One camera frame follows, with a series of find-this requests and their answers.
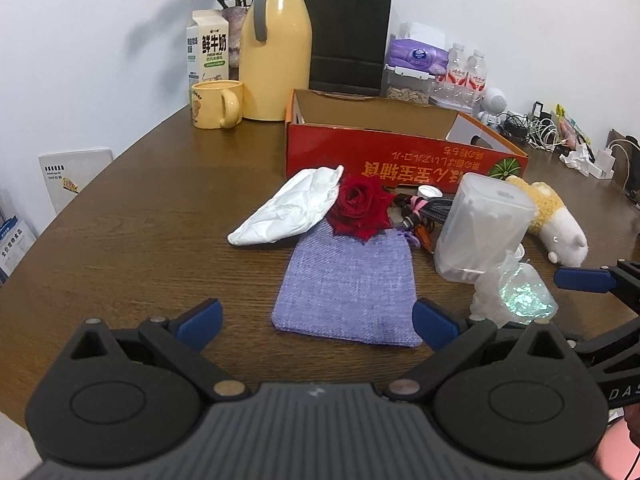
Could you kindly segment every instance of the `purple cloth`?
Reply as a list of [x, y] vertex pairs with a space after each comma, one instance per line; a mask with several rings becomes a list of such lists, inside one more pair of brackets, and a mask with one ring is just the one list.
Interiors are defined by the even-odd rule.
[[322, 220], [303, 234], [271, 320], [278, 330], [369, 344], [418, 346], [411, 251], [389, 229], [366, 243]]

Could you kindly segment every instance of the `yellow thermos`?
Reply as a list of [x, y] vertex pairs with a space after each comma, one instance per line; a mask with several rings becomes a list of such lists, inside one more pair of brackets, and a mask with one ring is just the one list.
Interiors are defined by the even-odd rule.
[[240, 38], [247, 119], [283, 121], [291, 90], [309, 88], [311, 21], [304, 0], [254, 0]]

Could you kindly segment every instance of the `crumpled tissue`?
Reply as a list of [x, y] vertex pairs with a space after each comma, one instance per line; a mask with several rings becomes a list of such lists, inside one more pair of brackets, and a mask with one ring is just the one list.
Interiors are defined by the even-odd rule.
[[338, 198], [344, 168], [302, 170], [226, 239], [232, 245], [277, 242], [305, 233], [324, 218]]
[[558, 304], [533, 266], [521, 264], [507, 251], [503, 263], [476, 280], [471, 302], [476, 319], [490, 319], [498, 328], [509, 321], [529, 324], [534, 319], [551, 318]]
[[569, 152], [569, 156], [560, 155], [569, 168], [580, 171], [584, 176], [589, 176], [589, 150], [586, 144], [578, 144], [575, 151]]

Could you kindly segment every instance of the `iridescent plastic bag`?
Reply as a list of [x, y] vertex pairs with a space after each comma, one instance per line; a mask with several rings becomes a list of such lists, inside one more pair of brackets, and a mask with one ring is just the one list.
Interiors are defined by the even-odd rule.
[[476, 281], [471, 303], [475, 319], [490, 319], [501, 327], [509, 321], [529, 324], [534, 319], [551, 318], [557, 311], [558, 304], [537, 270], [520, 263], [511, 251], [500, 266]]

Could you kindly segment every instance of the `white and yellow plush toy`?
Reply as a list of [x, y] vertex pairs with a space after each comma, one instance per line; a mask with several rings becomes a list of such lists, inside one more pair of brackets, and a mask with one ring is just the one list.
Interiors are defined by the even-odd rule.
[[523, 189], [535, 202], [538, 212], [529, 224], [529, 232], [542, 240], [549, 261], [580, 267], [589, 251], [587, 238], [558, 194], [544, 182], [529, 185], [517, 176], [508, 176], [507, 182]]

